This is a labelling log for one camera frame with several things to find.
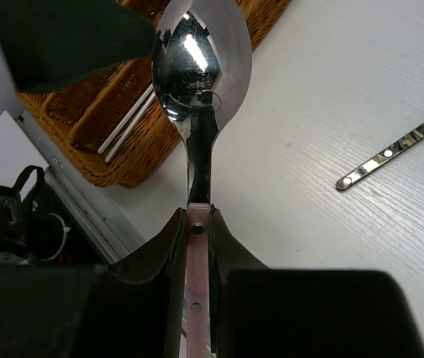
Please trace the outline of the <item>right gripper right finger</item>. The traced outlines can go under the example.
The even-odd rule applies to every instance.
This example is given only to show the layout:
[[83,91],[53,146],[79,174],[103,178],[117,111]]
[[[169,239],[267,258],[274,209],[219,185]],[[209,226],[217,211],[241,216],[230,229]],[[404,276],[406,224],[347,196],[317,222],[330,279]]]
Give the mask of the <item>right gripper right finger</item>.
[[209,215],[211,349],[217,357],[424,357],[399,284],[366,269],[274,269]]

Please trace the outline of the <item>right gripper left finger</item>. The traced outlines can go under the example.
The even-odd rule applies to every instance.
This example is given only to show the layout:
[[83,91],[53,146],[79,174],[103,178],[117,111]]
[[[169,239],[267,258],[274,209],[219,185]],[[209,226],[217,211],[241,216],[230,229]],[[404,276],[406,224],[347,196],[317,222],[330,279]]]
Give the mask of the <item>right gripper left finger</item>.
[[0,264],[0,357],[177,357],[186,212],[119,262]]

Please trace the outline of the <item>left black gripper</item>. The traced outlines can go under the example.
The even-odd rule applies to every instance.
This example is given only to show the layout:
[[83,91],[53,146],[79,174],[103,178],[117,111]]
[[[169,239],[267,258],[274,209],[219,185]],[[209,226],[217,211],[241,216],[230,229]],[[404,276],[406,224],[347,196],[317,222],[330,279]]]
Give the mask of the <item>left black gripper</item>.
[[0,46],[16,89],[50,93],[151,54],[152,21],[115,1],[0,1]]

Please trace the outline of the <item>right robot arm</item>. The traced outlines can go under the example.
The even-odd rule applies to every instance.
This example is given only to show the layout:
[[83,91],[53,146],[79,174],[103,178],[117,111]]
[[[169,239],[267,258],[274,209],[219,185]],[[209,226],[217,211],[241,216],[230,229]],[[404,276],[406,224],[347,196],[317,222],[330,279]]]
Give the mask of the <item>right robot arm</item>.
[[389,274],[269,268],[215,208],[112,265],[63,263],[44,186],[38,166],[0,186],[0,357],[424,357]]

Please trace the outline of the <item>dark handled spoon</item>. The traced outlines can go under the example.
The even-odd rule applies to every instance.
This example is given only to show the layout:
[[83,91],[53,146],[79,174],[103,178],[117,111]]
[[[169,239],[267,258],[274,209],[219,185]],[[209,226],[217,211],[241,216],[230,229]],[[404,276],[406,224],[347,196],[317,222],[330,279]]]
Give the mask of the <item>dark handled spoon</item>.
[[423,140],[424,122],[337,180],[335,183],[336,190],[340,192],[348,190],[351,186]]

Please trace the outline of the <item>pink handled spoon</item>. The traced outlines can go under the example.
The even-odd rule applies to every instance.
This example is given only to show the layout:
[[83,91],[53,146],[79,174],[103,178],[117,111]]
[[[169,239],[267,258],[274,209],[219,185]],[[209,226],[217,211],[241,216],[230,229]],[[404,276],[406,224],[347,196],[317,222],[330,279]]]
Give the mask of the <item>pink handled spoon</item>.
[[252,46],[235,1],[170,1],[156,27],[152,80],[187,156],[186,355],[206,357],[212,149],[250,85]]

